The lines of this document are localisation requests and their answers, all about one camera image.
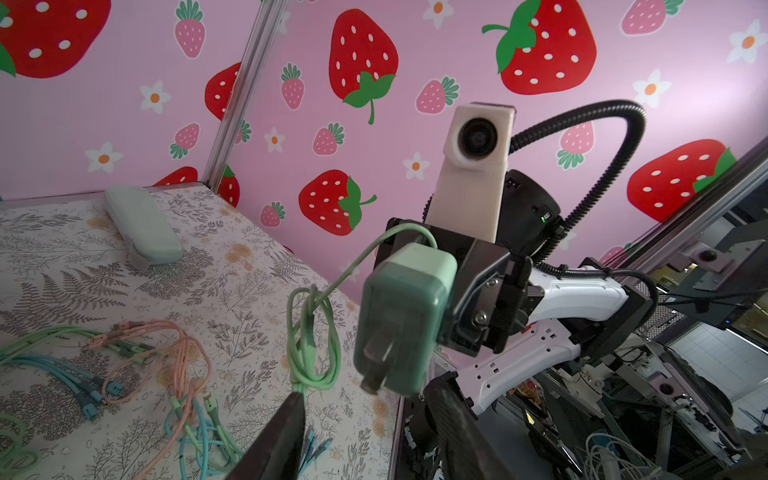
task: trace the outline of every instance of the white cable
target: white cable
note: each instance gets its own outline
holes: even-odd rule
[[[592,445],[590,447],[590,441],[598,436],[606,437],[610,441],[606,446]],[[645,465],[634,465],[632,462],[616,456],[611,451],[612,445],[619,445],[625,450],[632,451]],[[589,435],[584,442],[584,447],[585,451],[588,452],[584,462],[584,473],[588,480],[618,480],[619,478],[624,480],[653,480],[659,478],[662,471],[660,466],[645,458],[645,455],[635,447],[607,433],[596,432]]]

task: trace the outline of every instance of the camera housing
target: camera housing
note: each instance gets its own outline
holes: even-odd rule
[[[456,107],[426,223],[496,241],[514,120],[515,108],[509,105]]]

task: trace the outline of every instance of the green charger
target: green charger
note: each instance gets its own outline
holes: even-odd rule
[[[368,276],[354,355],[364,390],[421,389],[457,269],[450,253],[409,243]]]

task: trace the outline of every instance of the mint green pencil case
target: mint green pencil case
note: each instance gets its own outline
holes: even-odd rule
[[[150,265],[181,258],[181,242],[149,192],[141,187],[111,187],[104,199],[133,266],[144,272]]]

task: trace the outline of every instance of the camera lens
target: camera lens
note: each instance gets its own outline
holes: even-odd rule
[[[482,158],[496,148],[498,134],[496,127],[485,118],[473,118],[462,127],[458,134],[458,145],[470,158]]]

